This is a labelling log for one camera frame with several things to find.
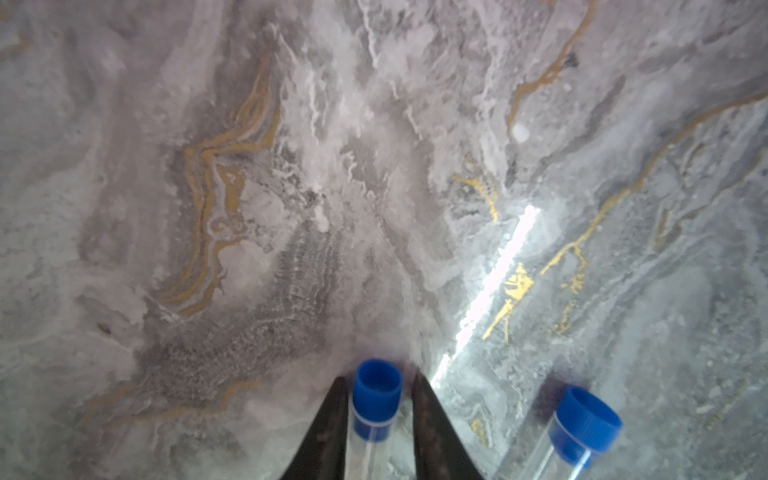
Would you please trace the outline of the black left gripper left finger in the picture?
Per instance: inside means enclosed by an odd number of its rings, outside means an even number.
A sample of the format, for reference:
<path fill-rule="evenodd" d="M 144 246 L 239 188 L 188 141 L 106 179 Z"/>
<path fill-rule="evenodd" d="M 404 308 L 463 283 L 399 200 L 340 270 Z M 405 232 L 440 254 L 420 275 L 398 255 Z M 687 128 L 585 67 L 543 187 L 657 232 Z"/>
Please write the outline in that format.
<path fill-rule="evenodd" d="M 282 480 L 343 480 L 349 420 L 346 379 L 331 384 L 297 452 L 281 476 Z"/>

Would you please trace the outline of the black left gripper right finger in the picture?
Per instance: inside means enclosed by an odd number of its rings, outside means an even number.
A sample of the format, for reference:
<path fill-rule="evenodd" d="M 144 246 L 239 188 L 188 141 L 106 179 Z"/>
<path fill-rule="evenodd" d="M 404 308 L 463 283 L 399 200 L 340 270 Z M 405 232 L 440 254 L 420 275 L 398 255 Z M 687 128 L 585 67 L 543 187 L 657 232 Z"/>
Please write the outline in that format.
<path fill-rule="evenodd" d="M 482 480 L 423 373 L 411 388 L 415 475 L 418 480 Z"/>

